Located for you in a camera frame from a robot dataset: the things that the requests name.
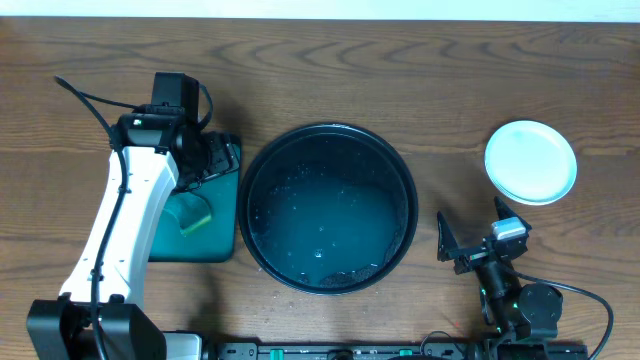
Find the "black rectangular soapy water tray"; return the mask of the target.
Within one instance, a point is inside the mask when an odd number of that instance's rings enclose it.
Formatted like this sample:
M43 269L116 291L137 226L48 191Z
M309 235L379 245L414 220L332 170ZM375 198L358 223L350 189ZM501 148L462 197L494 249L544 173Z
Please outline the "black rectangular soapy water tray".
M151 248L151 262L220 263L234 249L239 170L204 183L188 192L204 197L212 209L212 220L183 236L165 217L160 216Z

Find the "mint green plate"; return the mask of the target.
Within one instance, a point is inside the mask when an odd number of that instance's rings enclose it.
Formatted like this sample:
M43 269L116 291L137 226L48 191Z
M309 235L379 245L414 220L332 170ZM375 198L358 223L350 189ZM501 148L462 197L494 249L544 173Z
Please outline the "mint green plate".
M554 203L573 188L577 158L569 141L554 128L518 120L498 128L484 153L485 171L506 197L526 205Z

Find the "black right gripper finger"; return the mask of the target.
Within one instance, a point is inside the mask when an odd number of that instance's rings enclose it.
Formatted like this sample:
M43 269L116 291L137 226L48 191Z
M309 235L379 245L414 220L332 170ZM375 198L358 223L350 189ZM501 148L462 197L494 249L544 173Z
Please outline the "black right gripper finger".
M457 241L441 211L437 212L438 245L437 259L441 262L456 259L459 254Z
M499 220L506 220L509 218L517 218L527 231L532 229L532 226L520 217L515 211L513 211L500 197L495 196L493 199L496 213Z

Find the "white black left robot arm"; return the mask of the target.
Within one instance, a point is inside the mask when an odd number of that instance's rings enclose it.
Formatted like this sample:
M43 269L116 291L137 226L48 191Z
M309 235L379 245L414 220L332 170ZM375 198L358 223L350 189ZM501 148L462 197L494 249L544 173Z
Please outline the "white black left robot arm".
M198 333L144 313L147 265L221 262L234 241L241 143L183 116L129 113L113 126L108 182L87 244L57 299L26 328L41 359L205 359Z

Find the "black round tray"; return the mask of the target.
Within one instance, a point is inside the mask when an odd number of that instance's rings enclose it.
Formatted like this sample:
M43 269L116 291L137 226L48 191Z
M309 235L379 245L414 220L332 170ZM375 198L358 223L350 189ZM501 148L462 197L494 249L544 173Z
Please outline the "black round tray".
M237 218L266 273L298 291L338 295L394 270L412 245L418 211L411 172L387 141L362 127L321 123L291 130L256 155Z

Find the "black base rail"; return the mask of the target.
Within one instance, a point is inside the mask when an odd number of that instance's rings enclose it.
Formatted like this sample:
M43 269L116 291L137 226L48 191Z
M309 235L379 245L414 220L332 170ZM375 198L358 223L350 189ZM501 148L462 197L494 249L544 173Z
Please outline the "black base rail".
M431 342L425 345L284 345L256 343L205 344L197 351L193 345L181 348L167 344L169 359L212 360L379 360L379 359L487 359L476 345Z

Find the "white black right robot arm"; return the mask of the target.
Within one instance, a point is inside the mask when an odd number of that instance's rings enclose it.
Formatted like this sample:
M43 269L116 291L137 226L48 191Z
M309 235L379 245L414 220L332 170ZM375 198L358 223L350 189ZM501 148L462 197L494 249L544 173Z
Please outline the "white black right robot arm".
M473 272L480 285L481 309L495 331L462 351L464 359L586 359L587 348L556 343L563 311L562 293L531 280L523 285L512 261L527 251L532 230L504 201L494 199L498 220L474 247L461 248L444 215L437 214L441 262L453 261L458 275Z

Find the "green yellow sponge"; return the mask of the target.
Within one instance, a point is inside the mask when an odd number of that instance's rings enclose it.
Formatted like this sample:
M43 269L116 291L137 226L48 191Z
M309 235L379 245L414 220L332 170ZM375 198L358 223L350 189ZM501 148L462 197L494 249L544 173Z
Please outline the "green yellow sponge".
M212 220L212 209L209 202L194 193L171 195L167 200L162 215L165 216L183 236L187 236Z

